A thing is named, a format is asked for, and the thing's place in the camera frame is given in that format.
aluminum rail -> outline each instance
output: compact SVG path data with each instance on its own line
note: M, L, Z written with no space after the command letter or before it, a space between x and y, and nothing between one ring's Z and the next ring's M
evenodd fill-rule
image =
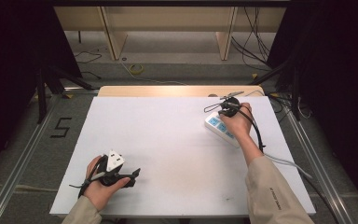
M45 118L42 120L40 124L38 124L34 130L33 135L31 136L30 140L27 143L27 146L23 150L19 160L17 161L13 171L11 172L10 176L8 177L6 183L0 190L0 217L3 215L5 208L10 200L14 189L16 188L17 184L19 183L22 174L27 167L29 160L31 159L34 151L40 141L43 132L46 130L48 123L51 119L51 115L60 101L59 95L53 95L50 99L48 105L48 113L46 114Z
M284 110L286 113L288 113L289 121L298 137L298 140L300 141L301 146L304 149L305 154L310 161L310 165L312 166L315 176L317 177L322 190L324 191L324 195L327 201L330 203L338 222L341 224L353 223L345 203L342 201L337 189L334 187L333 182L331 181L330 176L324 169L324 166L319 159L312 143L310 142L310 139L308 138L301 122L297 121L293 113L289 113L289 110L286 107Z

dark wall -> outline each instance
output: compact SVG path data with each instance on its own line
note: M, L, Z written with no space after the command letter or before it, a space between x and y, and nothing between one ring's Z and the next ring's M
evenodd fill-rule
M0 151L35 93L36 74L47 65L81 76L53 8L0 5Z
M358 189L358 1L326 3L304 43L306 60L297 64L300 93Z

white device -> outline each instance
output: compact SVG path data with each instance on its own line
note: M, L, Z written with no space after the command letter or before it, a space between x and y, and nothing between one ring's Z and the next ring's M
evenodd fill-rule
M205 126L212 132L216 133L234 147L240 147L234 135L227 130L226 125L220 119L219 113L213 112L204 122Z
M123 163L124 158L122 158L118 153L111 149L107 158L106 171L111 172Z

jacket sleeve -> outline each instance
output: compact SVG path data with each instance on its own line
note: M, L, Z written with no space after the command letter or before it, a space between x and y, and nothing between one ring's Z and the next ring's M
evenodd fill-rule
M254 159L246 176L252 224L313 223L286 179L266 157Z
M66 216L66 218L63 220L62 224L97 224L100 223L101 220L102 217L98 213L94 204L92 204L87 197L81 196L69 212L68 216Z

person's left hand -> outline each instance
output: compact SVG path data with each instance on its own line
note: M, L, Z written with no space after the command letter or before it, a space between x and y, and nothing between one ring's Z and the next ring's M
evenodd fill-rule
M94 158L87 166L87 173L86 178L89 177L90 173L92 172L92 168L95 166L97 161L101 158L98 156ZM122 178L118 180L118 182L110 187L104 186L100 181L92 181L89 184L89 187L84 192L84 196L89 198L89 200L94 204L98 211L103 210L107 202L109 201L110 197L116 193L119 189L123 188L128 182L130 181L129 177Z

